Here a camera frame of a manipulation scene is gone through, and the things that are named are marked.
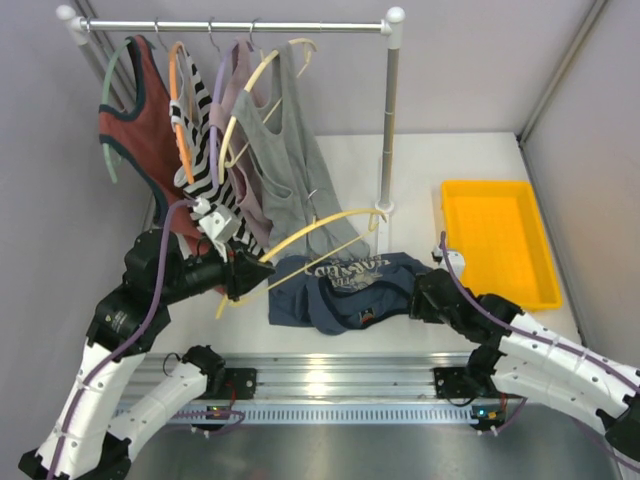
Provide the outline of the blue printed tank top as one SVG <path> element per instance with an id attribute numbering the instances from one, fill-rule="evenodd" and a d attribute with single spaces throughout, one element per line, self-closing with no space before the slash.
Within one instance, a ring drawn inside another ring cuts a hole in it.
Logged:
<path id="1" fill-rule="evenodd" d="M 408 314 L 416 276 L 431 271 L 404 252 L 309 262 L 290 256 L 277 264 L 269 278 L 271 325 L 314 328 L 331 336 L 365 330 Z"/>

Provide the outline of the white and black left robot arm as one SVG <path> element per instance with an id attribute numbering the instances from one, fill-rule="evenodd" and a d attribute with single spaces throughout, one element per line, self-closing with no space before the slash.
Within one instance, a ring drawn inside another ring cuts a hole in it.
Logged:
<path id="1" fill-rule="evenodd" d="M 214 249 L 183 256 L 177 236 L 140 234 L 124 258 L 121 284 L 96 306 L 72 389 L 51 433 L 24 453 L 31 479 L 122 479 L 141 448 L 191 401 L 227 387 L 226 362 L 211 347 L 180 355 L 162 382 L 123 413 L 130 378 L 170 324 L 170 305 L 215 289 L 232 299 L 251 292 L 275 268 L 240 245 L 223 260 Z"/>

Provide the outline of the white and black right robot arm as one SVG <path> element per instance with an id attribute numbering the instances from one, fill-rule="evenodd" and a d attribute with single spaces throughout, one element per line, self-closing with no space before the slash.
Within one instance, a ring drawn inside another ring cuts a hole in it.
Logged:
<path id="1" fill-rule="evenodd" d="M 475 344 L 449 398 L 517 396 L 561 412 L 639 458 L 639 370 L 569 341 L 495 294 L 475 296 L 443 269 L 417 275 L 409 315 Z"/>

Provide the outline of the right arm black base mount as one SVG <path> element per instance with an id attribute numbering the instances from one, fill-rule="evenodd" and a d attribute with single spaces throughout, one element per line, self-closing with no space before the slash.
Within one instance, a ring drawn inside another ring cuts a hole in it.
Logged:
<path id="1" fill-rule="evenodd" d="M 433 378 L 436 397 L 458 406 L 466 406 L 476 399 L 501 396 L 488 374 L 467 367 L 436 367 Z"/>

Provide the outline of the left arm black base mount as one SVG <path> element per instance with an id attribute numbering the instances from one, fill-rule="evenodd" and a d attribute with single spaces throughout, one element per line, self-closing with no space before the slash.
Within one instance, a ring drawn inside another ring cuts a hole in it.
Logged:
<path id="1" fill-rule="evenodd" d="M 251 400 L 257 388 L 255 368 L 225 368 L 207 381 L 200 400 Z"/>

